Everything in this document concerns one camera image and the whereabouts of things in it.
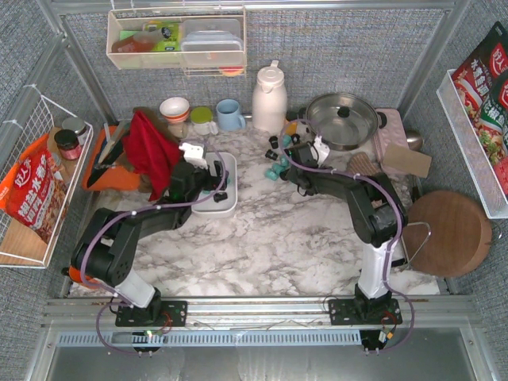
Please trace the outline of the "white storage basket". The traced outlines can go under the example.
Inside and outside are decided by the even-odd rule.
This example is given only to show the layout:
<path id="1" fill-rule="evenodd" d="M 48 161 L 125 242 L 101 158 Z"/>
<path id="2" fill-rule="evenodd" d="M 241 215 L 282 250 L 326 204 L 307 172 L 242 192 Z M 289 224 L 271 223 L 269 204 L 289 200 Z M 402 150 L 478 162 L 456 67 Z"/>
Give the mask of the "white storage basket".
<path id="1" fill-rule="evenodd" d="M 227 198 L 215 202 L 214 198 L 209 198 L 205 202 L 194 204 L 191 207 L 193 214 L 203 218 L 227 218 L 232 217 L 237 206 L 237 160 L 227 152 L 220 153 L 224 160 L 225 169 L 227 171 L 227 180 L 225 189 L 220 190 L 219 194 L 227 195 Z"/>

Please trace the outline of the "pink striped cloth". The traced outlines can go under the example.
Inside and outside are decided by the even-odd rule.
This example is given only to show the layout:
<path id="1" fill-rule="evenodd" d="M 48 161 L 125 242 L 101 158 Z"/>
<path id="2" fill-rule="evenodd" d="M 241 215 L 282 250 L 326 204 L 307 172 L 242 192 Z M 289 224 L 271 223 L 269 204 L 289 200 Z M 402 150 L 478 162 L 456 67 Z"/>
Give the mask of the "pink striped cloth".
<path id="1" fill-rule="evenodd" d="M 374 176 L 381 173 L 381 169 L 372 163 L 365 152 L 353 155 L 347 163 L 346 171 L 353 175 Z"/>

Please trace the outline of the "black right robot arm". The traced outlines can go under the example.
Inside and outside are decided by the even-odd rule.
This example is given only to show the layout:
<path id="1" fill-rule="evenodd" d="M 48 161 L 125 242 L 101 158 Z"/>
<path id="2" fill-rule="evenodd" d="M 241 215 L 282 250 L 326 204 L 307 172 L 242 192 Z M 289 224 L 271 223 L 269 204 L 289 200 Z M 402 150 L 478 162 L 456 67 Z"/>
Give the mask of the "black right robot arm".
<path id="1" fill-rule="evenodd" d="M 319 153 L 311 143 L 297 144 L 283 151 L 290 167 L 283 179 L 297 186 L 305 196 L 323 194 L 343 199 L 356 235 L 364 243 L 360 278 L 352 300 L 362 321 L 389 308 L 392 289 L 389 273 L 393 249 L 406 226 L 406 211 L 383 173 L 364 176 L 321 167 Z"/>

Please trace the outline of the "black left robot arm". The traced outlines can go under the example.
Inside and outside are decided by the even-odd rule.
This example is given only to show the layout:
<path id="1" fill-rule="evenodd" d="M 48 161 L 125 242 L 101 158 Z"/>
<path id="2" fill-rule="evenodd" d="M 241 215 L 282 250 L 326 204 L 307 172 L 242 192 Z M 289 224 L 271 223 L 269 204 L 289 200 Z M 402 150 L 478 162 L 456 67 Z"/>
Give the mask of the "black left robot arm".
<path id="1" fill-rule="evenodd" d="M 196 167 L 182 160 L 171 173 L 167 194 L 134 211 L 96 210 L 71 257 L 82 283 L 101 287 L 131 308 L 147 309 L 156 289 L 134 270 L 138 241 L 167 230 L 179 229 L 198 205 L 227 185 L 225 161 L 217 154 L 214 169 Z"/>

